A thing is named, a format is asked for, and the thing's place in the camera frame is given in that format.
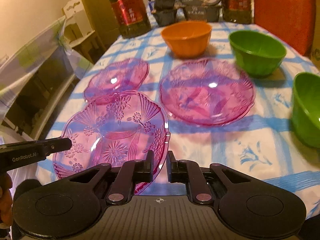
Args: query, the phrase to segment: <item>glass bowl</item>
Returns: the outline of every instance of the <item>glass bowl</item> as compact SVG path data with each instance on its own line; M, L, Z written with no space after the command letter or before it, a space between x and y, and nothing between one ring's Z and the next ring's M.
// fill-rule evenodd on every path
M197 125L223 126L244 117L255 89L234 64L214 58L185 61L160 81L167 114Z
M87 101L114 92L137 90L149 73L149 63L138 58L114 62L92 77L84 90Z
M72 141L68 151L53 155L58 179L100 163L119 167L129 160L146 158L154 152L154 178L160 172L170 139L163 108L143 93L129 90L90 101L65 125L62 137ZM138 194L148 183L137 184Z

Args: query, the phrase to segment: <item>plastic bowl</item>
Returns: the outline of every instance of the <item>plastic bowl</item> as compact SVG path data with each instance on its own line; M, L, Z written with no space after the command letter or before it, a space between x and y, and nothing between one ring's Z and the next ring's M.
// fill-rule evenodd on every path
M254 31L233 32L229 41L237 64L253 77L270 75L287 54L281 42Z
M320 77L312 73L295 76L292 89L292 125L298 139L320 148Z
M159 174L170 139L164 109L143 93L127 90L90 101L70 118L62 135L72 141L70 150L53 154L53 169L59 179L97 164L120 167L126 161L144 160L154 152L153 178ZM135 193L149 183L138 183Z
M195 58L207 48L212 27L206 22L184 21L166 27L161 36L179 58Z

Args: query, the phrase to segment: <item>hand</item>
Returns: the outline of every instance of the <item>hand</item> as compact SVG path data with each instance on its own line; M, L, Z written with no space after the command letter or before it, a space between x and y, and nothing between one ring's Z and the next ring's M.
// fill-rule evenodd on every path
M12 197L9 188L12 188L12 180L8 174L5 176L4 185L5 190L0 198L0 218L5 225L11 226L13 224L13 215Z

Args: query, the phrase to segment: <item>plastic bag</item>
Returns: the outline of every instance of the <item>plastic bag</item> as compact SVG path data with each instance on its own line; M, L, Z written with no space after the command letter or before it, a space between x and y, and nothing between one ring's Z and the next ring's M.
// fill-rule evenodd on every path
M302 55L310 53L315 17L316 0L254 0L254 23Z

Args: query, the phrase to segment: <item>tablecloth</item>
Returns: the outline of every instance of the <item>tablecloth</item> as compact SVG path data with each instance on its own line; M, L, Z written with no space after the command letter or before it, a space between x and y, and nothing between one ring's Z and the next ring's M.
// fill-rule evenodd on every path
M210 45L205 56L234 61L228 42L229 33L255 30L269 34L257 25L212 23ZM159 81L182 63L175 58L161 38L162 28L135 39L119 38L78 83L54 123L48 138L61 135L68 119L85 106L83 91L90 79L114 61L137 57L150 63L149 75L139 88L159 102ZM256 86L255 104L237 122L223 127L186 124L169 116L171 139L169 150L177 160L196 161L202 167L222 163L252 177L284 188L299 196L306 205L307 218L320 213L320 152L304 146L290 130L291 94L294 76L303 71L319 73L311 61L286 45L287 56L280 68L265 79L252 79ZM52 156L38 163L37 177L41 183L56 180ZM142 192L144 195L185 194L183 184L169 184L166 167Z

